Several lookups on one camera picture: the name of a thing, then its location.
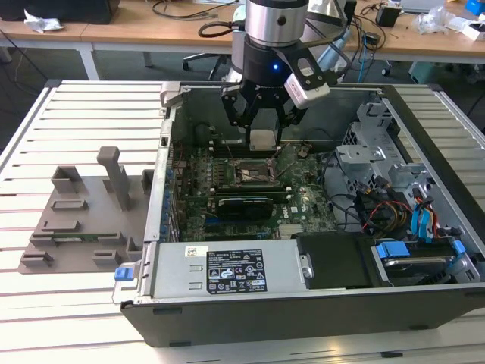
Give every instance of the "black box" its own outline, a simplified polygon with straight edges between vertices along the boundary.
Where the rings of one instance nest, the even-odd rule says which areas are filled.
[[[381,27],[394,27],[397,17],[401,13],[401,8],[394,8],[390,6],[381,6],[376,16],[376,23]]]
[[[27,10],[36,17],[109,24],[120,0],[0,0],[2,20],[23,20]]]

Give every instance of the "gray floor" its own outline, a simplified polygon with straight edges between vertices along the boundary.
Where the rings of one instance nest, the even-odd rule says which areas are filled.
[[[75,51],[29,49],[27,55],[48,78],[87,80],[82,61]],[[139,52],[98,52],[96,57],[99,73],[104,80],[206,80],[215,59],[194,61],[191,64],[192,71],[183,71],[184,56],[186,55],[180,53],[153,53],[152,68],[144,67],[143,57]],[[15,70],[19,66],[20,53],[13,50],[12,58],[13,61],[10,64],[2,65],[2,72],[0,72],[0,151],[4,149],[35,101],[35,96],[18,89],[10,81],[14,79]],[[389,77],[381,74],[383,66],[382,61],[374,62],[365,82],[411,83],[408,75],[410,63],[393,63],[393,70]],[[221,66],[217,76],[223,76],[228,69],[228,65]],[[346,82],[356,82],[357,78],[358,72],[351,71]],[[41,90],[45,82],[25,58],[17,69],[17,80],[37,90]],[[444,88],[464,112],[469,110],[485,90],[483,84],[467,84],[458,72],[443,71],[436,79],[436,83]],[[480,129],[485,127],[485,99],[476,107],[471,119]]]

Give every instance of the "slotted metal table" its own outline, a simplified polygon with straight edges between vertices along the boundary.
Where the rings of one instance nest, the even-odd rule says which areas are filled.
[[[114,81],[46,87],[0,157],[0,362],[388,363],[396,360],[389,352],[402,354],[403,363],[483,360],[485,309],[437,330],[154,349],[111,302],[112,273],[18,274],[57,165],[76,165],[81,175],[104,175],[95,157],[107,145],[121,150],[128,174],[154,165],[160,87],[160,82]],[[481,134],[443,93],[422,86],[398,91],[485,206]],[[402,141],[418,160],[404,135]],[[245,318],[233,318],[235,325],[237,319]]]

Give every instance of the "white paper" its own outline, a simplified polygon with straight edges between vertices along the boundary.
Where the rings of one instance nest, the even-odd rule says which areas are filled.
[[[457,32],[461,32],[467,25],[473,22],[473,20],[465,19],[463,17],[454,17],[445,25],[445,27],[451,30],[456,30]]]
[[[23,10],[25,13],[25,20],[23,21],[31,30],[37,33],[43,34],[45,31],[49,30],[59,30],[64,27],[61,25],[59,19],[43,19],[41,17],[34,17],[33,15],[27,13],[27,10]]]

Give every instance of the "white label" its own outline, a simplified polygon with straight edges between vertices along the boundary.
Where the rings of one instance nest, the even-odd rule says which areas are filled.
[[[208,246],[186,246],[185,247],[185,257],[187,256],[206,256]]]
[[[264,282],[264,279],[258,279],[258,280],[254,280],[254,281],[249,281],[249,285],[250,286],[264,286],[265,282]]]

